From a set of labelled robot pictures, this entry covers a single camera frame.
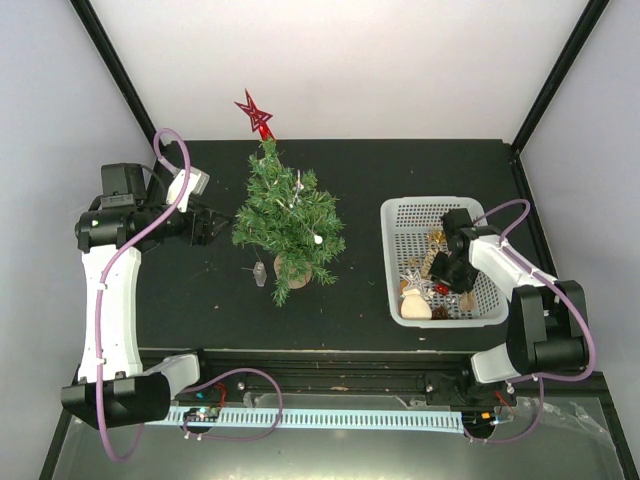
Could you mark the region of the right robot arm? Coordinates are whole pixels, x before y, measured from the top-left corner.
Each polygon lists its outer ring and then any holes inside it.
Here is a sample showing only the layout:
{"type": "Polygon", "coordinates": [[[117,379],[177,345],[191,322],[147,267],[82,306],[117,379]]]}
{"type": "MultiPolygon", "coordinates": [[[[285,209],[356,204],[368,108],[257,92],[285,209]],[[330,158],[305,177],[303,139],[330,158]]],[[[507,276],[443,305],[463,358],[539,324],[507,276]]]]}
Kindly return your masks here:
{"type": "Polygon", "coordinates": [[[466,209],[452,209],[441,221],[448,251],[436,255],[430,277],[462,294],[471,292],[482,273],[509,307],[505,342],[471,357],[471,368],[454,379],[457,396],[476,403],[491,383],[588,378],[596,349],[582,287],[536,268],[511,247],[504,232],[481,226],[466,209]]]}

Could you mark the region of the red glitter star ornament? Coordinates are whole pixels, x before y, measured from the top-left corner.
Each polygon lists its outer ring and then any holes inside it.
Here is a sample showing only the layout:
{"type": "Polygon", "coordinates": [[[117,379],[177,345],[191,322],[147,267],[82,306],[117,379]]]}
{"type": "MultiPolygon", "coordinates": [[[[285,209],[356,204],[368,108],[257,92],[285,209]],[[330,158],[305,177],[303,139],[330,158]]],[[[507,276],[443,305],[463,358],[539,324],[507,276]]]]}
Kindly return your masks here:
{"type": "Polygon", "coordinates": [[[244,93],[245,102],[235,102],[235,105],[248,116],[251,130],[257,132],[262,141],[276,140],[276,137],[268,125],[273,115],[259,109],[247,89],[244,89],[244,93]]]}

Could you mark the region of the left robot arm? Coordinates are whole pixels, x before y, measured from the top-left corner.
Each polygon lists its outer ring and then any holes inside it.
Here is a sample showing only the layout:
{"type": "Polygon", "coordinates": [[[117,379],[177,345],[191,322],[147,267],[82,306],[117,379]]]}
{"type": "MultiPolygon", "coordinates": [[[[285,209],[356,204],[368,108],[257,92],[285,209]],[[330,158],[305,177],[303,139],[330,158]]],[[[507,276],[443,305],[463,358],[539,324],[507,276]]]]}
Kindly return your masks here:
{"type": "Polygon", "coordinates": [[[213,372],[188,351],[144,368],[137,345],[136,290],[144,251],[167,238],[210,243],[231,222],[200,199],[209,176],[175,173],[161,202],[149,199],[140,164],[101,169],[102,193],[76,223],[87,286],[84,351],[77,379],[61,391],[63,408],[94,429],[163,419],[183,390],[193,399],[214,388],[213,372]]]}

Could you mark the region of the small green christmas tree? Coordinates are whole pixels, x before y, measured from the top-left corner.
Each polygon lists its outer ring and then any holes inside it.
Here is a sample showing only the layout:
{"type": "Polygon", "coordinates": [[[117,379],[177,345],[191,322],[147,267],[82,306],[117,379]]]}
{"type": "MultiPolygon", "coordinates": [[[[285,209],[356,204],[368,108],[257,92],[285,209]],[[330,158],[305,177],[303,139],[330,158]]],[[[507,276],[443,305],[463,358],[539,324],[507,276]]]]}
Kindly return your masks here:
{"type": "Polygon", "coordinates": [[[321,191],[313,170],[285,166],[275,140],[261,141],[249,158],[247,198],[235,215],[231,239],[236,246],[259,247],[283,258],[275,280],[274,303],[285,304],[292,289],[287,276],[311,266],[312,279],[325,286],[337,281],[328,268],[346,250],[338,198],[321,191]]]}

